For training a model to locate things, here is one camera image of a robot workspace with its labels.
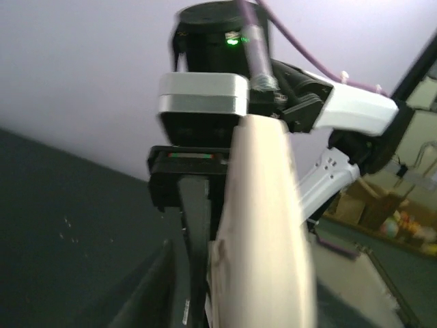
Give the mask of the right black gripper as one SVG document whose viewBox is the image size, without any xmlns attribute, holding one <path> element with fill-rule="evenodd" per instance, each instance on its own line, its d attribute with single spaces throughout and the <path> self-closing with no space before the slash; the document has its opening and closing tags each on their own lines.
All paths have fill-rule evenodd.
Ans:
<svg viewBox="0 0 437 328">
<path fill-rule="evenodd" d="M 223 199 L 229 154 L 229 148 L 153 146 L 147 158 L 153 205 L 161 212 L 168 207 L 182 207 L 184 213 L 190 268 L 189 327 L 204 326 L 209 199 Z"/>
</svg>

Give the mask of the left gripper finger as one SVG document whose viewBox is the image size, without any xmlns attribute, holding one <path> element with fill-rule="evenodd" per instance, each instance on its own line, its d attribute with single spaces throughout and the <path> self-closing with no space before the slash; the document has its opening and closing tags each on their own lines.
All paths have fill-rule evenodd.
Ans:
<svg viewBox="0 0 437 328">
<path fill-rule="evenodd" d="M 175 251 L 165 240 L 110 327 L 170 327 L 175 291 Z"/>
</svg>

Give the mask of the phone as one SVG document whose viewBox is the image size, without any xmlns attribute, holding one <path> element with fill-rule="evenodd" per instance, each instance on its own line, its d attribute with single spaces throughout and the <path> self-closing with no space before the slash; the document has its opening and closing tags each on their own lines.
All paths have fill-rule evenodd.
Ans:
<svg viewBox="0 0 437 328">
<path fill-rule="evenodd" d="M 214 327 L 315 327 L 310 244 L 285 125 L 260 115 L 234 131 L 210 252 Z"/>
</svg>

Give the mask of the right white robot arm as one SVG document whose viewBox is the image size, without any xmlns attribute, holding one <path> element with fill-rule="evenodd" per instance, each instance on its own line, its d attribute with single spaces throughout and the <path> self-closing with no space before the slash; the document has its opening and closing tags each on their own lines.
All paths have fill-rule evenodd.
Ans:
<svg viewBox="0 0 437 328">
<path fill-rule="evenodd" d="M 185 56 L 189 75 L 198 85 L 209 86 L 208 74 L 223 78 L 227 73 L 251 76 L 244 48 L 245 15 L 236 1 L 211 1 L 184 8 L 177 15 L 171 39 L 173 60 Z M 287 63 L 272 60 L 271 75 L 275 91 L 250 91 L 246 110 L 230 100 L 224 109 L 206 111 L 201 96 L 183 94 L 169 97 L 160 106 L 159 118 L 169 138 L 169 146 L 154 146 L 147 165 L 152 201 L 159 210 L 179 206 L 180 181 L 201 176 L 208 192 L 209 214 L 198 225 L 203 236 L 214 238 L 223 211 L 225 173 L 233 128 L 246 112 L 275 114 L 292 133 L 309 133 L 316 120 L 327 113 L 327 104 L 338 96 L 331 82 Z M 393 119 L 381 133 L 364 128 L 363 115 L 347 116 L 347 124 L 335 122 L 325 159 L 339 159 L 342 169 L 356 168 L 360 175 L 383 169 L 395 153 L 412 119 L 411 108 L 398 105 Z"/>
</svg>

